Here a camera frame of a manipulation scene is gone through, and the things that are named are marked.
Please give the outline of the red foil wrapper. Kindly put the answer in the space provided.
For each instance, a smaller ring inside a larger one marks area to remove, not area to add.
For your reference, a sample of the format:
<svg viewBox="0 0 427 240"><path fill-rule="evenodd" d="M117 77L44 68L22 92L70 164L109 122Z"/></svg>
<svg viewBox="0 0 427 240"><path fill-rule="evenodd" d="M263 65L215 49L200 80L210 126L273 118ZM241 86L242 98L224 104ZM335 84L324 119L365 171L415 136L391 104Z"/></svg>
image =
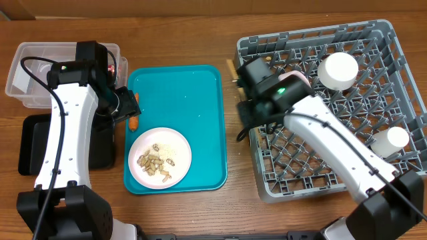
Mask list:
<svg viewBox="0 0 427 240"><path fill-rule="evenodd" d="M109 65L108 66L108 71L111 72L112 75L115 74L115 66L114 65Z"/></svg>

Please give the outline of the pink bowl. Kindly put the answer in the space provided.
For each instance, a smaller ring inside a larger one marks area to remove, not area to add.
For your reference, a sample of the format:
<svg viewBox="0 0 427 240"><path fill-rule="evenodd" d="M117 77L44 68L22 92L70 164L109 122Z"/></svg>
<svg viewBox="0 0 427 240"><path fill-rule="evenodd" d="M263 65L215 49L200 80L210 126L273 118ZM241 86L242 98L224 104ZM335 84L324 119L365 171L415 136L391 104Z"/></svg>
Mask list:
<svg viewBox="0 0 427 240"><path fill-rule="evenodd" d="M301 71L290 71L283 73L278 76L279 85L282 87L295 87L297 85L303 85L308 89L311 89L310 82L307 77Z"/></svg>

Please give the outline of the peanut pile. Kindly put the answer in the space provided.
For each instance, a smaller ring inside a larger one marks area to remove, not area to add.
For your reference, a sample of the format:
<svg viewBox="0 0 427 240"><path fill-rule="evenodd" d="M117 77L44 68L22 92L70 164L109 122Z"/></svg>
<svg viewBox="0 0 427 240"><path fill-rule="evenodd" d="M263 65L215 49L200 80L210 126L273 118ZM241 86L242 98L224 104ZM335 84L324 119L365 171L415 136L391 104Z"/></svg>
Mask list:
<svg viewBox="0 0 427 240"><path fill-rule="evenodd" d="M172 178L171 172L175 167L175 161L172 159L160 159L155 152L158 151L158 143L154 143L148 147L138 158L137 165L143 172L146 172L150 177L161 175L162 182L165 183Z"/></svg>

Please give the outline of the pink plate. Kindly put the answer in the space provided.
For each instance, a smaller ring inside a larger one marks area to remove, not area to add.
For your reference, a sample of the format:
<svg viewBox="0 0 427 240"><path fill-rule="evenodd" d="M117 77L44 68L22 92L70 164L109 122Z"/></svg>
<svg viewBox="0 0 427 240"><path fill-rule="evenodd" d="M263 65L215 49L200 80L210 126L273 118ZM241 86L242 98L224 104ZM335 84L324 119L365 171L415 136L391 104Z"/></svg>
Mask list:
<svg viewBox="0 0 427 240"><path fill-rule="evenodd" d="M137 158L154 143L171 144L180 148L181 155L175 159L175 167L172 169L172 178L163 183L163 177L156 175L150 177L137 165ZM160 190L177 185L188 173L191 166L192 152L187 139L176 130L158 127L142 133L133 142L128 154L128 166L132 177L142 186L148 189Z"/></svg>

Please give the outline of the white bowl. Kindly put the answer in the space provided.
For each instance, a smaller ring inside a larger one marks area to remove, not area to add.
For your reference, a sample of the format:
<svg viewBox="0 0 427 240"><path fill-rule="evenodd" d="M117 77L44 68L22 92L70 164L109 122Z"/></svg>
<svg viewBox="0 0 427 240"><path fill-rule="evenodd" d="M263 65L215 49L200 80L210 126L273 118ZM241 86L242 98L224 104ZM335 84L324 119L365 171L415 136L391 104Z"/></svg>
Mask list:
<svg viewBox="0 0 427 240"><path fill-rule="evenodd" d="M348 53L333 53L318 66L318 77L325 87L343 91L349 89L359 71L357 61Z"/></svg>

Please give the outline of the white cup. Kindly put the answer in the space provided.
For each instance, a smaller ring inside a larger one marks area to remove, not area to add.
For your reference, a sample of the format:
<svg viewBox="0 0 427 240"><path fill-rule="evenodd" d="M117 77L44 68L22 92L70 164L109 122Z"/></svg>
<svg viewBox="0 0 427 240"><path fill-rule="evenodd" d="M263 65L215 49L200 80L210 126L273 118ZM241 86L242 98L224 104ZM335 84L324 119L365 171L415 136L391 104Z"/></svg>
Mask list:
<svg viewBox="0 0 427 240"><path fill-rule="evenodd" d="M387 158L407 146L410 137L401 127L391 127L373 135L371 150L382 158Z"/></svg>

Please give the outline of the white rice pile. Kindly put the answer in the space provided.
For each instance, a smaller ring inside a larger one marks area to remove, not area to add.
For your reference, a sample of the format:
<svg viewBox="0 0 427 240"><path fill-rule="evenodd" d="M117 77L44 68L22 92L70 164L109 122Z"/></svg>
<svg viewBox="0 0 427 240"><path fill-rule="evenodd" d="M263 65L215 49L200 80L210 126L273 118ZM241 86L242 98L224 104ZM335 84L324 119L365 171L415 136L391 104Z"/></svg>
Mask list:
<svg viewBox="0 0 427 240"><path fill-rule="evenodd" d="M155 154L163 160L172 159L173 161L180 157L181 150L179 147L171 144L157 144L158 151Z"/></svg>

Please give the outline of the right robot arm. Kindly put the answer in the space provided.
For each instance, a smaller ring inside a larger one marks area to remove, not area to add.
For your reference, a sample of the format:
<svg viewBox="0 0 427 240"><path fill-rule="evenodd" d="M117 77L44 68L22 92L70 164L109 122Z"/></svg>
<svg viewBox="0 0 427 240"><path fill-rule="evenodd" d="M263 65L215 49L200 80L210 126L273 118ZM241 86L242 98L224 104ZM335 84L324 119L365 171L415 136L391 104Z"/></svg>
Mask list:
<svg viewBox="0 0 427 240"><path fill-rule="evenodd" d="M274 73L261 57L236 71L247 100L238 104L244 129L283 125L327 162L357 203L351 214L310 234L310 239L397 239L426 219L424 182L401 174L363 144L328 109L300 71Z"/></svg>

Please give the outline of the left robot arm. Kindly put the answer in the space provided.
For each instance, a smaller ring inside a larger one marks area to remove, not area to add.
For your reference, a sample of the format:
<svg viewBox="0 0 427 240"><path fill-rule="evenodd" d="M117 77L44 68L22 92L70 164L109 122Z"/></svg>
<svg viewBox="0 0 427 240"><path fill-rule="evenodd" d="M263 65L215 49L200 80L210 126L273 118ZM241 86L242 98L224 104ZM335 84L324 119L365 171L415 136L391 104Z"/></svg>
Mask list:
<svg viewBox="0 0 427 240"><path fill-rule="evenodd" d="M89 179L92 129L138 116L133 91L116 88L112 56L96 41L76 45L75 60L51 62L46 82L30 77L51 96L46 152L32 191L17 197L17 211L34 239L146 239L137 224L113 217L110 204Z"/></svg>

